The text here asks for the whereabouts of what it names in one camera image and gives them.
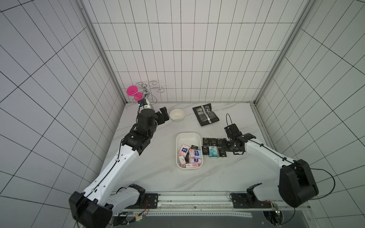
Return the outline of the chrome cup stand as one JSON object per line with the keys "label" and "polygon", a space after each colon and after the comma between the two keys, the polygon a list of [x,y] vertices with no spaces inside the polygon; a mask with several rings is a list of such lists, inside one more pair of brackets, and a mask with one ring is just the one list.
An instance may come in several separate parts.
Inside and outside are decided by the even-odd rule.
{"label": "chrome cup stand", "polygon": [[138,82],[134,86],[136,87],[135,92],[130,95],[133,97],[133,102],[138,103],[140,100],[150,100],[152,105],[158,102],[158,99],[152,94],[152,90],[156,90],[157,93],[162,94],[165,92],[165,88],[157,86],[157,81],[151,81],[148,83]]}

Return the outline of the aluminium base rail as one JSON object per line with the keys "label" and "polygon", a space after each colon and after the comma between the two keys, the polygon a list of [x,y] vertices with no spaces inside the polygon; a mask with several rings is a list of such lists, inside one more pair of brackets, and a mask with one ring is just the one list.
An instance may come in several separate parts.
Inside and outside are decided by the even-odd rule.
{"label": "aluminium base rail", "polygon": [[160,192],[145,194],[135,189],[122,189],[107,195],[102,203],[111,207],[113,217],[135,217],[137,220],[152,216],[229,216],[252,218],[253,213],[271,212],[289,219],[309,209],[307,205],[297,208],[283,201],[248,203],[244,192]]}

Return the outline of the teal tissue pack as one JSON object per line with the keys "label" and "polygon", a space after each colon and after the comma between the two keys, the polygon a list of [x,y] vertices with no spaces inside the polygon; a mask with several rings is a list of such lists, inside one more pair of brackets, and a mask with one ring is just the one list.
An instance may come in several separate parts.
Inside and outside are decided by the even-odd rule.
{"label": "teal tissue pack", "polygon": [[209,157],[210,158],[218,158],[219,150],[217,146],[209,146]]}

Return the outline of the pink blue tissue pack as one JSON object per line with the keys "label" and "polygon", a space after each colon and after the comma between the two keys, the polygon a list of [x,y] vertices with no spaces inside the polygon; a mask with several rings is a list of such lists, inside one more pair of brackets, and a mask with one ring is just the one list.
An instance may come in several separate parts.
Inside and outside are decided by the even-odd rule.
{"label": "pink blue tissue pack", "polygon": [[201,152],[201,150],[190,149],[189,157],[190,158],[201,159],[202,158],[202,152]]}

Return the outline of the black tissue multipack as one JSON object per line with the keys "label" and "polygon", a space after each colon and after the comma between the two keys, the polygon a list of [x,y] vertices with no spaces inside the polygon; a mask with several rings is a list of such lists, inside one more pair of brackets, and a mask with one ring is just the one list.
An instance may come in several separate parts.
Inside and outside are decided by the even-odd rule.
{"label": "black tissue multipack", "polygon": [[219,121],[218,116],[212,111],[211,104],[193,107],[193,112],[200,126],[210,125]]}

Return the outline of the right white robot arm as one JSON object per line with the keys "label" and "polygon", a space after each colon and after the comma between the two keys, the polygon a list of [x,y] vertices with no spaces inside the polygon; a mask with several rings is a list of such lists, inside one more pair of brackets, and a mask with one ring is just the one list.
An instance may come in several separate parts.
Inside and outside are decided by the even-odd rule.
{"label": "right white robot arm", "polygon": [[314,179],[312,168],[303,159],[294,160],[278,153],[250,133],[243,134],[236,124],[224,128],[228,136],[225,148],[234,153],[248,153],[268,166],[276,177],[265,183],[256,183],[246,193],[246,203],[250,207],[284,201],[297,208],[303,203],[317,197],[319,189]]}

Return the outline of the white bowl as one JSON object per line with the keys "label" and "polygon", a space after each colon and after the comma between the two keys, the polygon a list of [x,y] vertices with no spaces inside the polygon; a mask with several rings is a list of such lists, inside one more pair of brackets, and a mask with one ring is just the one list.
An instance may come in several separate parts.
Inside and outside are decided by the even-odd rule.
{"label": "white bowl", "polygon": [[181,121],[185,118],[185,111],[179,108],[173,109],[170,112],[170,118],[173,121]]}

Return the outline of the pink cup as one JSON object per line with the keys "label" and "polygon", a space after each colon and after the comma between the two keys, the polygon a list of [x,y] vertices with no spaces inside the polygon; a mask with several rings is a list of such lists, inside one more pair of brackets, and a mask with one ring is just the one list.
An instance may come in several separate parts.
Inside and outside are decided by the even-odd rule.
{"label": "pink cup", "polygon": [[126,93],[129,97],[133,98],[133,101],[139,103],[140,100],[142,100],[143,98],[143,93],[138,89],[137,86],[130,86],[127,90]]}

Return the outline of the white storage box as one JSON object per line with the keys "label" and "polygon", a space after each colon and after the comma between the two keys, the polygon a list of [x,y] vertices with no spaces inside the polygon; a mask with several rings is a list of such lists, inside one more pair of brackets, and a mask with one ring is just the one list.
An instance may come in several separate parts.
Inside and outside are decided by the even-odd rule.
{"label": "white storage box", "polygon": [[180,133],[176,137],[176,164],[182,170],[203,165],[202,140],[197,133]]}

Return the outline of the lower pink blue pack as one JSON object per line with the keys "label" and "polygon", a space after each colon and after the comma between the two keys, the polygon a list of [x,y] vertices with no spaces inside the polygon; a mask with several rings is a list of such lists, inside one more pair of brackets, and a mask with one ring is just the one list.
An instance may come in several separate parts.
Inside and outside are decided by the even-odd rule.
{"label": "lower pink blue pack", "polygon": [[200,159],[200,158],[190,158],[189,163],[197,163],[197,164],[201,165],[202,164],[202,159]]}

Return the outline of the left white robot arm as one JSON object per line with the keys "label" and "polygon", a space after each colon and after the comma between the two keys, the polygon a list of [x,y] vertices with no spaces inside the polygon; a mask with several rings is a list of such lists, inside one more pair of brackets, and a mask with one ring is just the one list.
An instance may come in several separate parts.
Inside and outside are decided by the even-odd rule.
{"label": "left white robot arm", "polygon": [[127,167],[150,144],[158,125],[169,119],[166,107],[160,108],[158,112],[151,108],[139,110],[136,123],[121,140],[110,163],[82,192],[74,192],[70,196],[68,202],[77,227],[105,228],[120,211],[145,205],[145,189],[139,185],[131,184],[115,195],[112,191]]}

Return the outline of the tilted pink tissue pack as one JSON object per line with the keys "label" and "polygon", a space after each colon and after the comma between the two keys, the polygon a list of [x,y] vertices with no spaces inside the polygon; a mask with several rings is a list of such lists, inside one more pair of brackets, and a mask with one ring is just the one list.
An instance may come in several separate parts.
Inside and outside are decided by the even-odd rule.
{"label": "tilted pink tissue pack", "polygon": [[178,154],[185,158],[187,156],[187,154],[189,153],[189,151],[190,151],[190,147],[183,144],[181,149],[179,150]]}

